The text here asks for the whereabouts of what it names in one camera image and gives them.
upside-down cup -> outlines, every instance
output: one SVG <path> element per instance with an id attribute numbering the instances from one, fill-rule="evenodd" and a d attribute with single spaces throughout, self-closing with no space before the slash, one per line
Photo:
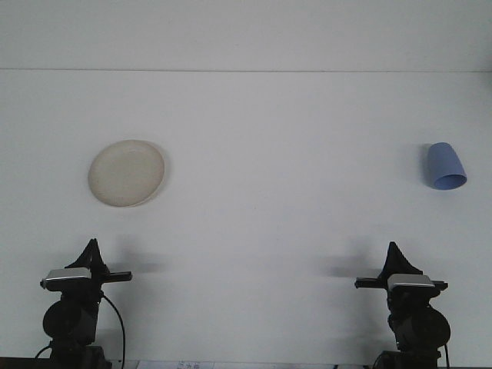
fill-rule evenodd
<path id="1" fill-rule="evenodd" d="M 427 165 L 430 181 L 438 190 L 452 190 L 467 181 L 456 151 L 447 142 L 438 142 L 429 147 Z"/>

